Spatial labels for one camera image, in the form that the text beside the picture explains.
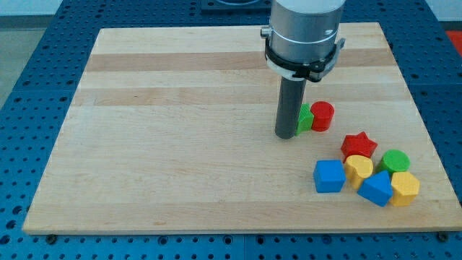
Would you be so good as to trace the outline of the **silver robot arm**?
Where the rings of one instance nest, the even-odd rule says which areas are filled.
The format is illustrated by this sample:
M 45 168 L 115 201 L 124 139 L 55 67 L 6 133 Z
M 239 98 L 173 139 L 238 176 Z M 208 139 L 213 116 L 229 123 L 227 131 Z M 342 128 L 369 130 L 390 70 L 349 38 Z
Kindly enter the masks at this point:
M 285 79 L 319 82 L 335 67 L 345 0 L 273 0 L 261 28 L 267 66 Z

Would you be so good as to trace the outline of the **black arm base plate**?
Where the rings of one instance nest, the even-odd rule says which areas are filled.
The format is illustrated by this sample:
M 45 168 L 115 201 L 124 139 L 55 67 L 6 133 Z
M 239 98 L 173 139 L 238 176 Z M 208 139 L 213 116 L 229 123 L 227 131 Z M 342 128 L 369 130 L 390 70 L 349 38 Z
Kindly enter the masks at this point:
M 266 11 L 271 0 L 200 0 L 203 13 Z

